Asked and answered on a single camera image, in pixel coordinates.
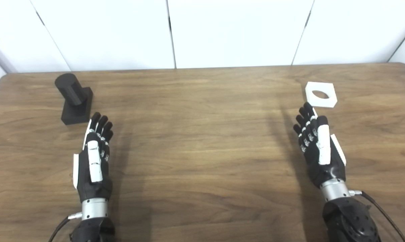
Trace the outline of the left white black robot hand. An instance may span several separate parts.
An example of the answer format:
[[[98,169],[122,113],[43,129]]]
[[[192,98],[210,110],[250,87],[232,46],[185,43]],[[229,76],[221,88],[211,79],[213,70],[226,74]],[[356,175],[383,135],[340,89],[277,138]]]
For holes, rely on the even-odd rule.
[[[112,195],[109,175],[110,140],[114,135],[112,123],[106,115],[95,112],[86,128],[83,147],[73,157],[73,185],[80,202]]]

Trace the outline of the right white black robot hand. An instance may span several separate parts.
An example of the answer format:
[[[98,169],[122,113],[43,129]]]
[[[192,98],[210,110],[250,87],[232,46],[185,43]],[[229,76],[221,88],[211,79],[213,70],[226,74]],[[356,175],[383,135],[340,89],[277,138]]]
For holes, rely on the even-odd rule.
[[[314,107],[305,102],[295,119],[293,130],[311,182],[319,188],[331,179],[346,181],[346,161],[330,133],[327,117],[317,115]]]

